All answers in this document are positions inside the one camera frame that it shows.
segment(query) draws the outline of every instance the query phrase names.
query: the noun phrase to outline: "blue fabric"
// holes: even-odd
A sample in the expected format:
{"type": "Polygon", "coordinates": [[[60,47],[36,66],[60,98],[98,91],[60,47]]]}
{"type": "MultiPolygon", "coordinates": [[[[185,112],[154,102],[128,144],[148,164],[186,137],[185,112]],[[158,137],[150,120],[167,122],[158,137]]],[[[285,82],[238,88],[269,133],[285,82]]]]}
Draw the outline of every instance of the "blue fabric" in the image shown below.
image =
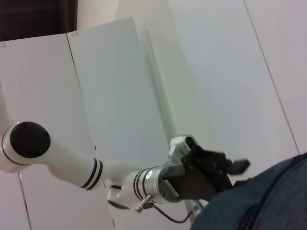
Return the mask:
{"type": "Polygon", "coordinates": [[[192,230],[307,229],[307,155],[283,161],[217,195],[192,230]]]}

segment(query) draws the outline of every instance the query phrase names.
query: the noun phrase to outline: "black cable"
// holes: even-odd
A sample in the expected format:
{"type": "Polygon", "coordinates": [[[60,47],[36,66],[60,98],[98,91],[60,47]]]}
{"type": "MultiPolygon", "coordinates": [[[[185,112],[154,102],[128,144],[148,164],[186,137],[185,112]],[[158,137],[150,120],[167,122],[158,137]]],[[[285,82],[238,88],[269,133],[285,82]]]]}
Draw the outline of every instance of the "black cable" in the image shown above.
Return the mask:
{"type": "Polygon", "coordinates": [[[158,212],[160,212],[163,216],[165,216],[166,218],[168,218],[170,221],[177,223],[177,224],[182,224],[184,222],[186,222],[189,217],[192,215],[193,211],[190,211],[187,215],[187,217],[185,217],[183,220],[175,220],[173,218],[171,218],[169,215],[167,215],[164,211],[162,211],[160,208],[158,208],[156,205],[154,205],[154,203],[150,204],[150,207],[154,207],[158,212]]]}

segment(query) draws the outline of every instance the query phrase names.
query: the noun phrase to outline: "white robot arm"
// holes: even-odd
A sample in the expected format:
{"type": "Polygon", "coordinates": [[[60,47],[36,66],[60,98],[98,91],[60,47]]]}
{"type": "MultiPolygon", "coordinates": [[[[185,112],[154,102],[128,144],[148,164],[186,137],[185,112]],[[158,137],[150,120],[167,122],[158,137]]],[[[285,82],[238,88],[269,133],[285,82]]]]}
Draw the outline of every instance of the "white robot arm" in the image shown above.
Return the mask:
{"type": "Polygon", "coordinates": [[[37,123],[14,124],[7,114],[1,89],[0,141],[0,170],[14,173],[31,164],[45,164],[55,177],[85,190],[95,190],[109,179],[109,204],[119,209],[135,208],[138,213],[157,208],[154,203],[209,201],[232,187],[228,173],[242,173],[249,166],[241,164],[234,170],[235,163],[224,154],[204,151],[191,135],[172,139],[170,160],[160,166],[142,169],[127,162],[102,163],[69,151],[37,123]]]}

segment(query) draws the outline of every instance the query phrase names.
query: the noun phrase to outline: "black stripe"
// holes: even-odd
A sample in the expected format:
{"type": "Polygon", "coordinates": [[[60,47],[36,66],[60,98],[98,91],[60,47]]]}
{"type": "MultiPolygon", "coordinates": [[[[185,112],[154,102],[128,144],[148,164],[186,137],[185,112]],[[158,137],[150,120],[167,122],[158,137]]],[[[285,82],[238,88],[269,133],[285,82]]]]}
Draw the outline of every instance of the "black stripe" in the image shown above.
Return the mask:
{"type": "Polygon", "coordinates": [[[97,160],[96,160],[96,158],[94,158],[94,168],[93,168],[93,171],[90,175],[90,178],[88,178],[87,182],[81,188],[86,188],[90,184],[93,177],[95,176],[96,169],[97,169],[97,160]]]}
{"type": "Polygon", "coordinates": [[[149,170],[145,173],[145,176],[144,176],[144,178],[143,178],[143,191],[144,191],[146,197],[147,197],[148,195],[147,195],[147,193],[146,193],[146,191],[145,191],[145,179],[146,179],[147,173],[148,173],[151,169],[149,169],[149,170]]]}
{"type": "Polygon", "coordinates": [[[21,165],[21,166],[31,165],[31,164],[20,164],[20,163],[17,163],[17,162],[15,162],[15,161],[13,161],[11,158],[9,158],[8,155],[6,155],[6,153],[5,153],[5,151],[4,151],[4,148],[3,148],[3,139],[4,139],[4,136],[5,136],[6,132],[4,133],[4,135],[3,135],[3,137],[2,137],[2,141],[1,141],[2,152],[4,153],[4,155],[6,156],[6,158],[7,158],[10,162],[12,162],[12,163],[14,163],[14,164],[21,165]]]}
{"type": "Polygon", "coordinates": [[[121,186],[114,185],[114,184],[111,185],[110,188],[114,188],[114,189],[119,189],[119,190],[121,190],[121,186]]]}
{"type": "Polygon", "coordinates": [[[139,194],[139,196],[140,196],[140,198],[141,198],[142,200],[144,200],[144,198],[142,197],[142,195],[141,195],[141,193],[140,193],[140,190],[139,190],[139,179],[140,179],[142,173],[143,173],[145,170],[146,170],[146,169],[143,169],[142,172],[139,174],[138,178],[136,179],[136,185],[137,185],[137,186],[136,186],[136,191],[138,192],[138,194],[139,194]]]}
{"type": "Polygon", "coordinates": [[[116,207],[116,208],[118,208],[118,209],[122,209],[122,210],[128,210],[128,209],[130,209],[129,207],[126,207],[126,206],[123,206],[123,205],[119,205],[119,204],[117,204],[117,203],[115,203],[115,202],[113,202],[113,201],[110,201],[110,200],[108,200],[107,201],[110,205],[112,205],[113,207],[116,207]]]}
{"type": "Polygon", "coordinates": [[[87,190],[91,190],[92,188],[94,188],[95,185],[98,183],[98,181],[99,181],[99,179],[100,179],[100,176],[101,176],[101,173],[102,173],[102,167],[103,167],[101,161],[99,161],[99,165],[100,165],[100,167],[99,167],[98,175],[97,175],[97,177],[96,177],[94,183],[93,183],[87,190]]]}
{"type": "Polygon", "coordinates": [[[134,194],[136,195],[136,197],[140,200],[140,201],[142,201],[141,200],[141,198],[138,196],[138,194],[136,193],[136,186],[135,186],[135,182],[136,182],[136,178],[138,177],[138,175],[140,174],[140,172],[141,171],[139,171],[136,175],[135,175],[135,177],[134,177],[134,181],[133,181],[133,190],[134,190],[134,194]]]}

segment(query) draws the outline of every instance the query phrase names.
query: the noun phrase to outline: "green led light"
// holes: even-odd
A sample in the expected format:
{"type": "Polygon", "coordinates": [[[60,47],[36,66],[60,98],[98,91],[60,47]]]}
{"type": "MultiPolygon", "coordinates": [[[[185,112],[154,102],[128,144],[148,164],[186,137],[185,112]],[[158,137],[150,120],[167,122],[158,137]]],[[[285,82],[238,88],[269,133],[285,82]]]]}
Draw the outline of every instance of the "green led light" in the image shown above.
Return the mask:
{"type": "Polygon", "coordinates": [[[146,175],[146,179],[149,179],[153,174],[153,171],[149,171],[146,175]]]}

